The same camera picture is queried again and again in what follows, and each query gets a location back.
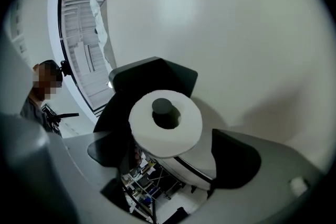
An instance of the dark clothing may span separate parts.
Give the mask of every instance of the dark clothing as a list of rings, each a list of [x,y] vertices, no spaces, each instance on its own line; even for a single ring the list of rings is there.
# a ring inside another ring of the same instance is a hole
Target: dark clothing
[[[41,108],[36,105],[29,97],[26,99],[20,114],[22,117],[28,120],[41,124],[46,132],[53,132],[47,121],[47,114],[43,112]]]

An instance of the black cylinder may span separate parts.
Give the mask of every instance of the black cylinder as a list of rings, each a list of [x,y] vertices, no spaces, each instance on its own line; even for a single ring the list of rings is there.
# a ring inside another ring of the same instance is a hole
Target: black cylinder
[[[158,98],[152,103],[153,120],[157,126],[164,129],[174,129],[178,126],[180,113],[171,101]]]

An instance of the black panel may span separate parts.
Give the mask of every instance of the black panel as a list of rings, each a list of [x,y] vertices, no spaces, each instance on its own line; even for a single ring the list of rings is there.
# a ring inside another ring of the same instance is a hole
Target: black panel
[[[197,72],[158,57],[152,57],[111,71],[114,90],[138,92],[141,96],[155,90],[172,90],[191,96]]]
[[[259,153],[220,130],[212,130],[211,152],[216,162],[214,188],[240,188],[250,182],[261,165]]]
[[[189,214],[184,210],[183,207],[177,209],[177,211],[169,217],[163,224],[176,224],[185,219]]]
[[[94,127],[94,132],[111,131],[111,134],[88,147],[91,158],[102,166],[119,168],[122,174],[128,173],[129,169],[137,165],[134,158],[135,143],[128,122],[135,102],[136,99],[128,94],[117,92],[106,105]]]

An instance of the person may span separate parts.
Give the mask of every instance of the person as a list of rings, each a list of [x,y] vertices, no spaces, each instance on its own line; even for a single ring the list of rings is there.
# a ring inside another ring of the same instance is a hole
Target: person
[[[63,76],[61,68],[53,60],[47,60],[33,67],[33,87],[22,107],[21,116],[35,121],[43,126],[46,132],[53,132],[47,120],[47,114],[42,111],[43,101],[49,100],[56,89],[62,87]]]

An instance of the black strap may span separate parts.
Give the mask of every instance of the black strap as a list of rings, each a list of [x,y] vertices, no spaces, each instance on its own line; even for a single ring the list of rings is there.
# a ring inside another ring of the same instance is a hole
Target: black strap
[[[58,119],[63,119],[63,118],[70,118],[70,117],[78,117],[79,113],[67,113],[67,114],[59,114],[59,115],[55,115],[55,118]]]
[[[193,166],[182,160],[180,157],[174,157],[177,162],[182,164],[185,168],[187,168],[190,172],[193,172],[196,176],[200,177],[204,181],[207,181],[208,183],[212,183],[212,179],[206,177],[205,175],[201,174],[199,171],[197,171]]]

